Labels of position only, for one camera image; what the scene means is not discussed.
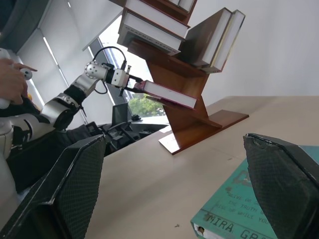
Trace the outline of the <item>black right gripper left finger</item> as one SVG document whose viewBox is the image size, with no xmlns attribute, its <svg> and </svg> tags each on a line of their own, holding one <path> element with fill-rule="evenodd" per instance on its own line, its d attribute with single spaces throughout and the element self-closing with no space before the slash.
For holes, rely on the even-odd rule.
<svg viewBox="0 0 319 239">
<path fill-rule="evenodd" d="M 97 202 L 104 135 L 66 148 L 0 231 L 0 239 L 84 239 Z"/>
</svg>

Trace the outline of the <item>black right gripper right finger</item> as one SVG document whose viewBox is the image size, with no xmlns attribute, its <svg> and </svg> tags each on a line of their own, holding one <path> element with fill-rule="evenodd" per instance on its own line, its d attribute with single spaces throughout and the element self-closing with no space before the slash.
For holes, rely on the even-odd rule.
<svg viewBox="0 0 319 239">
<path fill-rule="evenodd" d="M 319 239 L 319 146 L 243 137 L 256 199 L 278 239 Z"/>
</svg>

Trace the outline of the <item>red hardcover book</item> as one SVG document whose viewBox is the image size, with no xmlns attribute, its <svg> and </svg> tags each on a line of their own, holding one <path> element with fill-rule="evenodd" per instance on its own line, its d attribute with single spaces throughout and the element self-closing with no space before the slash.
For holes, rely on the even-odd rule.
<svg viewBox="0 0 319 239">
<path fill-rule="evenodd" d="M 142 81 L 141 83 L 135 83 L 134 89 L 141 90 L 148 95 L 157 97 L 159 99 L 168 100 L 191 109 L 195 108 L 197 101 L 197 99 L 194 97 L 185 95 L 148 80 Z"/>
</svg>

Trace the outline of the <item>grey graphic design book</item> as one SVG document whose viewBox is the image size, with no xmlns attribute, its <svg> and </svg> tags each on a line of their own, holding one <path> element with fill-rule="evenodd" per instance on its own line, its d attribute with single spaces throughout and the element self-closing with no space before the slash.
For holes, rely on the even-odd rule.
<svg viewBox="0 0 319 239">
<path fill-rule="evenodd" d="M 182 43 L 182 39 L 127 11 L 122 17 L 117 43 L 128 47 L 134 39 L 146 42 L 171 56 L 180 53 Z"/>
</svg>

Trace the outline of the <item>wooden zigzag bookshelf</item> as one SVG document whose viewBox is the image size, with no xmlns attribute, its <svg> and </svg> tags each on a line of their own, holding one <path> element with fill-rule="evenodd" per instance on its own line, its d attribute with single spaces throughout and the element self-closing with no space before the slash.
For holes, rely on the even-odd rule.
<svg viewBox="0 0 319 239">
<path fill-rule="evenodd" d="M 182 43 L 185 41 L 187 32 L 191 28 L 189 27 L 189 29 L 186 29 L 185 27 L 177 26 L 169 26 L 167 28 L 165 25 L 156 24 L 152 20 L 149 20 L 146 17 L 126 8 L 125 4 L 127 0 L 110 1 L 123 7 L 124 10 L 122 17 L 125 12 L 130 11 L 148 23 L 182 39 Z M 185 10 L 169 3 L 167 0 L 141 1 L 187 25 L 197 2 L 197 0 L 195 0 L 192 10 L 190 12 L 186 12 Z M 183 105 L 146 94 L 148 99 L 159 102 L 163 105 L 172 133 L 162 138 L 160 143 L 171 154 L 181 152 L 248 117 L 247 114 L 226 110 L 220 110 L 212 115 L 208 115 L 201 94 L 208 80 L 208 70 L 210 69 L 213 61 L 207 66 L 195 67 L 179 60 L 179 54 L 172 56 L 168 55 L 160 49 L 138 39 L 134 39 L 127 48 L 129 52 L 145 59 L 152 76 L 151 82 L 197 99 L 195 108 L 191 109 Z"/>
</svg>

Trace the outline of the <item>teal hardcover book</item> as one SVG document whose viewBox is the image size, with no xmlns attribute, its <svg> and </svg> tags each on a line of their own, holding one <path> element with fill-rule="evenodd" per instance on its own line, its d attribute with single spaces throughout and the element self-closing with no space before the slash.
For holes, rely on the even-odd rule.
<svg viewBox="0 0 319 239">
<path fill-rule="evenodd" d="M 191 219 L 200 239 L 278 239 L 262 211 L 245 159 Z"/>
</svg>

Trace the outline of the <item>brown-edged book with white pages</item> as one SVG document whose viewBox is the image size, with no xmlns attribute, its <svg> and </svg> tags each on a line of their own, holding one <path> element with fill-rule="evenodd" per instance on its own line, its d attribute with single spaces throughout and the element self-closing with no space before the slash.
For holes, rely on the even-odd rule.
<svg viewBox="0 0 319 239">
<path fill-rule="evenodd" d="M 177 21 L 175 18 L 169 16 L 168 14 L 156 9 L 155 7 L 141 1 L 141 0 L 127 0 L 125 7 L 152 20 L 156 24 L 165 25 L 167 28 L 169 26 L 185 27 L 189 29 L 187 24 L 183 24 Z"/>
</svg>

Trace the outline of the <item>dark brown hardcover book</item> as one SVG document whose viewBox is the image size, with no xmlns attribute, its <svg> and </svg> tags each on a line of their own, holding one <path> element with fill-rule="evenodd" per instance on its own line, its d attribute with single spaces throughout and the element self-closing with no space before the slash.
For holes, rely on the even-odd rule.
<svg viewBox="0 0 319 239">
<path fill-rule="evenodd" d="M 195 67 L 211 64 L 231 15 L 232 12 L 224 7 L 190 28 L 180 46 L 178 59 Z"/>
</svg>

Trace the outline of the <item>thin book on shelf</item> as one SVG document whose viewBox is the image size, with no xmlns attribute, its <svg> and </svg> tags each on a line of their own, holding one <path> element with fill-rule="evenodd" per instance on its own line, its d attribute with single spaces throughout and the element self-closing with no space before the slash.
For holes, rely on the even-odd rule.
<svg viewBox="0 0 319 239">
<path fill-rule="evenodd" d="M 180 9 L 190 12 L 195 4 L 195 0 L 169 0 L 172 4 L 176 5 Z"/>
</svg>

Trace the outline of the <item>gold-edged white book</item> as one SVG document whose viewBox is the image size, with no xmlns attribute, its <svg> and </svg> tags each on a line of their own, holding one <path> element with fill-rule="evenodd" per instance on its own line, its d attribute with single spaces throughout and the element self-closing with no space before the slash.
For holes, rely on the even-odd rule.
<svg viewBox="0 0 319 239">
<path fill-rule="evenodd" d="M 226 32 L 224 33 L 222 42 L 219 45 L 217 55 L 208 70 L 209 74 L 221 72 L 223 70 L 244 19 L 245 14 L 241 11 L 235 10 L 232 12 Z"/>
</svg>

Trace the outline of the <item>person's bare hand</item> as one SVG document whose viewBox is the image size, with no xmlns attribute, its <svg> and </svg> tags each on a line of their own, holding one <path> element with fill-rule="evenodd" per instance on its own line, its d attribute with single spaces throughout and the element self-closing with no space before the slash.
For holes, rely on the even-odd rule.
<svg viewBox="0 0 319 239">
<path fill-rule="evenodd" d="M 0 59 L 0 99 L 21 105 L 22 97 L 27 97 L 27 83 L 20 69 L 26 68 L 37 72 L 36 69 L 26 65 L 15 63 L 11 59 Z"/>
</svg>

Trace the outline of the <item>dark monitor screen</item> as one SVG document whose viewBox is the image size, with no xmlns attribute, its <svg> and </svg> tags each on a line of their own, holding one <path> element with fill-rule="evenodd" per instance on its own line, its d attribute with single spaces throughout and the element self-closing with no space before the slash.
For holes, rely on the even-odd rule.
<svg viewBox="0 0 319 239">
<path fill-rule="evenodd" d="M 112 109 L 112 125 L 126 126 L 128 124 L 128 103 L 114 105 Z"/>
</svg>

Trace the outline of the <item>black equipment pile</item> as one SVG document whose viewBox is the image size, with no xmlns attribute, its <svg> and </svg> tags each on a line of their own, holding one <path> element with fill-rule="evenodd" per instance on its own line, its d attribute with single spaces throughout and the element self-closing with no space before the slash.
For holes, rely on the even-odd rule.
<svg viewBox="0 0 319 239">
<path fill-rule="evenodd" d="M 95 122 L 86 125 L 92 136 L 104 134 L 106 136 L 106 148 L 104 156 L 108 156 L 140 139 L 143 139 L 168 124 L 151 124 L 142 122 L 123 122 L 117 125 L 104 124 L 97 126 Z"/>
</svg>

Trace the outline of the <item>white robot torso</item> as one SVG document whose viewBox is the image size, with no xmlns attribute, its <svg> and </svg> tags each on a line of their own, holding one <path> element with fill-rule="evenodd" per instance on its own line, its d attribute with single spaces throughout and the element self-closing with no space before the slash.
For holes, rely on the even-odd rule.
<svg viewBox="0 0 319 239">
<path fill-rule="evenodd" d="M 0 202 L 14 195 L 14 180 L 6 162 L 13 138 L 13 126 L 9 120 L 0 118 Z"/>
</svg>

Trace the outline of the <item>white roller blind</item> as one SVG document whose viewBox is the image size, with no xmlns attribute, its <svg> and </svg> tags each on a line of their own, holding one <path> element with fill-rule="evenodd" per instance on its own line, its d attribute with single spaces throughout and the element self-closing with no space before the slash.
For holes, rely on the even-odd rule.
<svg viewBox="0 0 319 239">
<path fill-rule="evenodd" d="M 89 45 L 122 13 L 109 0 L 40 0 L 36 29 L 18 51 L 23 64 L 37 69 L 32 81 L 42 103 L 62 93 L 93 59 Z"/>
</svg>

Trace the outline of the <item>white handheld controller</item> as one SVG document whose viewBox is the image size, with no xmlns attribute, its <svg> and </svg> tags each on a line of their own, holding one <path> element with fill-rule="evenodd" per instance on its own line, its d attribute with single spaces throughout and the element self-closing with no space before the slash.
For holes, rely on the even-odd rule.
<svg viewBox="0 0 319 239">
<path fill-rule="evenodd" d="M 10 54 L 6 49 L 0 48 L 0 59 L 10 59 Z M 28 81 L 32 78 L 32 72 L 27 68 L 20 69 L 20 72 L 23 73 L 24 78 Z M 0 98 L 0 109 L 4 110 L 8 108 L 10 101 Z"/>
</svg>

